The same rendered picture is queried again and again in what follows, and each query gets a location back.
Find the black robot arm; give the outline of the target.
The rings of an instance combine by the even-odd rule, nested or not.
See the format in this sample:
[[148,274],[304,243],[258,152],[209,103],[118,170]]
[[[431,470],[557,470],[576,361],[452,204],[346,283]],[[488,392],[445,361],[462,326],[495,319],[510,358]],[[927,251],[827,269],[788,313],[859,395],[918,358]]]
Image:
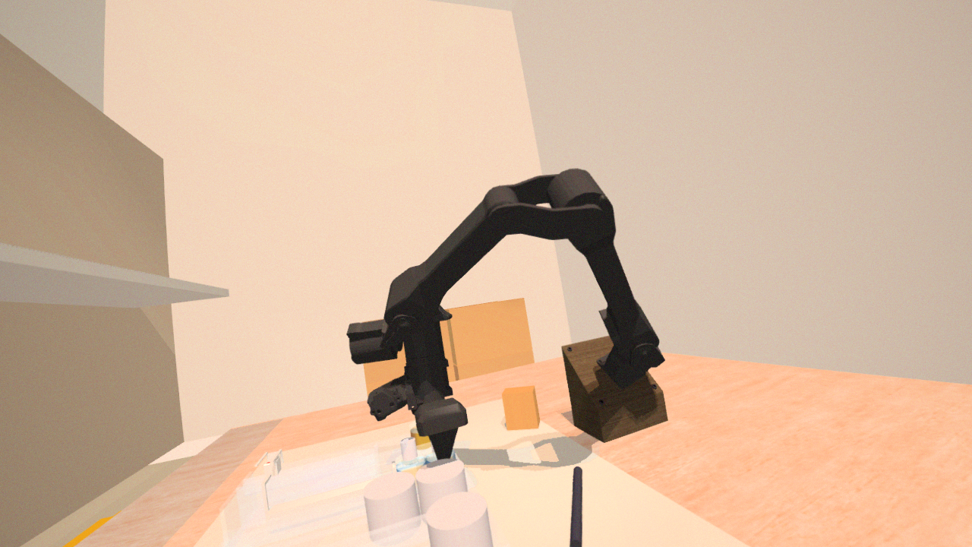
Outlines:
[[[550,202],[550,207],[537,204]],[[598,311],[614,346],[596,363],[618,387],[645,376],[665,362],[659,338],[636,302],[614,247],[614,209],[586,169],[539,175],[515,185],[497,185],[422,264],[393,278],[384,320],[355,322],[346,333],[351,360],[368,364],[434,356],[443,350],[440,321],[453,316],[443,296],[506,235],[569,239],[583,254],[603,292],[607,309]],[[622,385],[622,387],[621,387]],[[409,372],[374,389],[367,398],[377,421],[417,409]]]

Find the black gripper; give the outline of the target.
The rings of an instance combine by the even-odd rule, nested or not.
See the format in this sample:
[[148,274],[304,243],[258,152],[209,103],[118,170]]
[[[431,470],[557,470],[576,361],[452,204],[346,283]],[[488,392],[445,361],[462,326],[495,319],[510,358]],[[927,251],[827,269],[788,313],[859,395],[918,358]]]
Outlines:
[[417,400],[415,426],[419,437],[427,437],[433,444],[435,457],[451,458],[458,427],[468,425],[466,408],[452,396],[444,351],[434,356],[406,358],[406,369],[411,378]]

